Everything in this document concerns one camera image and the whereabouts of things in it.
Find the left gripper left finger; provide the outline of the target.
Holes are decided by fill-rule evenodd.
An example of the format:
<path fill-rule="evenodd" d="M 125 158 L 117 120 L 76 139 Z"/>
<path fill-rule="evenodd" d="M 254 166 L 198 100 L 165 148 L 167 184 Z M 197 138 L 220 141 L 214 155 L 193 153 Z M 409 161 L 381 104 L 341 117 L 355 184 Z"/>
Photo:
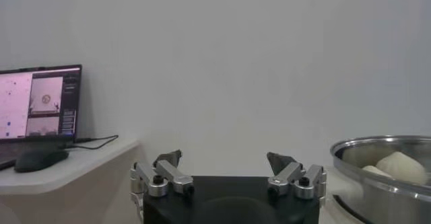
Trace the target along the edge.
<path fill-rule="evenodd" d="M 175 193 L 190 196 L 194 193 L 192 176 L 179 171 L 178 165 L 183 153 L 175 150 L 160 154 L 153 163 L 136 162 L 130 169 L 131 194 L 147 194 L 154 198 L 168 194 L 169 186 Z"/>

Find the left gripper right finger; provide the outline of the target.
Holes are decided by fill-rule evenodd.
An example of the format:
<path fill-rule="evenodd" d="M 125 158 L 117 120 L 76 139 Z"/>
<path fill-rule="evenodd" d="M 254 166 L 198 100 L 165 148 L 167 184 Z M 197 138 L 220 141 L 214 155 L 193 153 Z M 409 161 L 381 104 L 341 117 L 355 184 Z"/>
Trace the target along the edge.
<path fill-rule="evenodd" d="M 267 159 L 274 176 L 269 177 L 267 192 L 271 200 L 293 193 L 302 200 L 325 200 L 327 173 L 321 165 L 308 169 L 293 157 L 268 152 Z"/>

